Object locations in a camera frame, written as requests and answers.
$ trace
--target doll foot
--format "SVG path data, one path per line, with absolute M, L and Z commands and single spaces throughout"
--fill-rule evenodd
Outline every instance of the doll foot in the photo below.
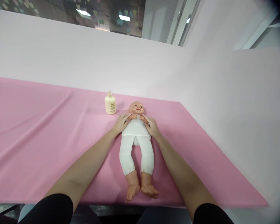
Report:
M 127 201 L 131 201 L 133 197 L 138 193 L 140 190 L 140 185 L 135 184 L 135 185 L 129 185 L 128 187 L 128 192 L 127 192 Z
M 127 201 L 131 201 L 140 190 L 137 171 L 134 170 L 133 172 L 129 173 L 125 176 L 125 179 L 128 182 Z
M 141 186 L 141 192 L 150 198 L 157 199 L 159 192 L 152 185 Z
M 141 192 L 150 198 L 158 198 L 159 192 L 152 185 L 152 175 L 141 173 Z

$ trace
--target ceiling light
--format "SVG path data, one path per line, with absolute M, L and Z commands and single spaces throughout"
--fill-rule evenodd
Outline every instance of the ceiling light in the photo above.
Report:
M 102 28 L 98 28 L 96 27 L 97 30 L 103 30 L 103 31 L 107 31 L 107 32 L 110 32 L 110 30 L 106 30 L 106 29 L 102 29 Z
M 83 11 L 83 10 L 79 10 L 79 9 L 76 9 L 78 11 L 78 13 L 84 15 L 84 16 L 91 16 L 88 12 L 86 11 Z
M 131 21 L 130 20 L 130 17 L 128 17 L 128 16 L 123 16 L 123 15 L 119 15 L 119 18 L 121 19 L 121 20 L 125 20 L 125 21 Z

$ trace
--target finger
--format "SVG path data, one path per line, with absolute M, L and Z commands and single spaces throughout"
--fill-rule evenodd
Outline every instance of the finger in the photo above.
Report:
M 144 123 L 145 124 L 145 127 L 146 129 L 148 130 L 149 128 L 151 128 L 148 124 Z
M 127 125 L 128 125 L 128 123 L 130 123 L 131 121 L 126 121 L 125 123 L 124 123 L 124 126 L 126 127 Z
M 151 119 L 150 119 L 148 116 L 143 115 L 143 117 L 145 117 L 145 119 L 148 120 L 148 122 L 151 121 Z
M 129 116 L 131 116 L 133 113 L 129 113 L 129 114 L 124 114 L 124 118 L 128 118 Z

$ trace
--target doll head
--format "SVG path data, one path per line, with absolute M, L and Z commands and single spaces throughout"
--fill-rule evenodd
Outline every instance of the doll head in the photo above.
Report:
M 142 115 L 144 113 L 143 104 L 139 101 L 135 101 L 130 105 L 128 109 L 130 113 Z

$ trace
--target doll hand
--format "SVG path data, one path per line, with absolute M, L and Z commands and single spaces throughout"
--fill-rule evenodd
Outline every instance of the doll hand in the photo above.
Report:
M 114 131 L 114 133 L 116 135 L 118 135 L 120 132 L 122 132 L 125 129 L 125 127 L 128 125 L 128 123 L 130 123 L 130 121 L 127 121 L 127 119 L 131 114 L 132 113 L 123 114 L 118 117 L 116 123 L 114 124 L 113 128 L 111 129 L 112 131 Z
M 132 114 L 131 116 L 128 117 L 128 120 L 133 120 L 137 118 L 137 114 Z
M 148 121 L 145 119 L 145 117 L 139 116 L 139 118 L 140 118 L 144 123 L 148 124 Z

